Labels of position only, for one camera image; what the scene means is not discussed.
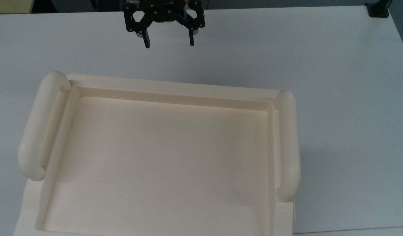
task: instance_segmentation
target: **gray floor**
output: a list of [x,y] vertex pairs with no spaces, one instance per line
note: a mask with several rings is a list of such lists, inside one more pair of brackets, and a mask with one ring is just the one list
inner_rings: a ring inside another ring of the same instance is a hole
[[[52,0],[59,12],[94,11],[90,0]],[[207,6],[207,0],[201,0]],[[209,0],[209,9],[246,9],[281,7],[318,7],[318,6],[360,6],[376,0]],[[389,8],[392,18],[403,42],[403,0],[393,0]]]

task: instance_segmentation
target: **white tray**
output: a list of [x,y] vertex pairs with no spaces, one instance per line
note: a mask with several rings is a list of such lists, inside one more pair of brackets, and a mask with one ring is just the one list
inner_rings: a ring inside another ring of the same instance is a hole
[[300,183],[287,91],[67,75],[19,146],[16,236],[284,236]]

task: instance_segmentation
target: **white tabletop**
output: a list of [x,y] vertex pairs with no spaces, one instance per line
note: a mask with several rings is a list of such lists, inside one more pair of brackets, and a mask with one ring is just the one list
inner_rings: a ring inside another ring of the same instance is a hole
[[403,236],[403,227],[346,230],[321,233],[293,234],[294,236]]
[[287,89],[297,98],[302,183],[294,233],[403,226],[403,45],[365,6],[207,10],[189,46],[154,23],[151,48],[121,12],[0,15],[0,235],[26,179],[17,146],[52,70]]

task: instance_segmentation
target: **black mount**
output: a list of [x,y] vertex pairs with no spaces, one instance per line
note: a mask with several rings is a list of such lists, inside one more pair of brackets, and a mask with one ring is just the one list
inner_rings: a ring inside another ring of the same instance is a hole
[[368,8],[370,17],[388,18],[389,12],[388,7],[386,6],[388,3],[389,0],[380,0],[377,3],[365,3],[365,6]]
[[[143,38],[146,48],[150,47],[150,40],[147,28],[155,22],[178,21],[188,29],[190,45],[194,45],[194,35],[198,28],[203,28],[204,12],[200,0],[189,0],[188,7],[195,11],[196,18],[192,18],[184,9],[184,0],[126,0],[123,7],[125,25],[127,31],[136,32],[137,36]],[[134,20],[133,14],[141,9],[144,12],[140,22]]]

